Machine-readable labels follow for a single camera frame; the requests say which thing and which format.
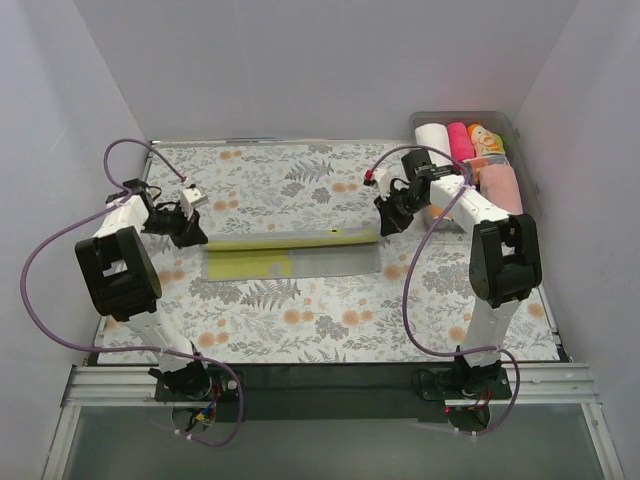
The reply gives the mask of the yellow and grey cloths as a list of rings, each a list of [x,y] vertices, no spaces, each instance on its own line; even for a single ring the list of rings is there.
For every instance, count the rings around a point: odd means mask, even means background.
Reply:
[[[380,240],[370,228],[216,236],[203,247],[202,276],[222,282],[377,273]]]

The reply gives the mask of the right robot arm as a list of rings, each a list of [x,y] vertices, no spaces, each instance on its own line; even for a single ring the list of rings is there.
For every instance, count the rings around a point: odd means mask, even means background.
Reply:
[[[466,336],[451,358],[445,385],[464,397],[486,392],[502,379],[501,360],[509,325],[520,304],[542,280],[537,226],[528,214],[512,214],[481,195],[464,164],[450,155],[432,162],[434,147],[401,147],[403,178],[374,164],[364,183],[374,186],[374,204],[384,237],[405,231],[428,206],[441,208],[471,236],[469,282],[475,295]]]

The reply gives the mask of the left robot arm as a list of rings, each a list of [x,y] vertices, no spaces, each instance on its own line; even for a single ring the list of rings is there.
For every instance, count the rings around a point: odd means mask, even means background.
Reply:
[[[155,204],[144,181],[129,180],[124,187],[107,198],[109,213],[96,233],[75,245],[85,284],[96,310],[126,324],[154,355],[158,366],[151,376],[173,394],[203,399],[213,377],[161,309],[161,280],[140,236],[167,236],[179,249],[206,244],[197,207],[207,197],[196,185],[184,184],[178,200]]]

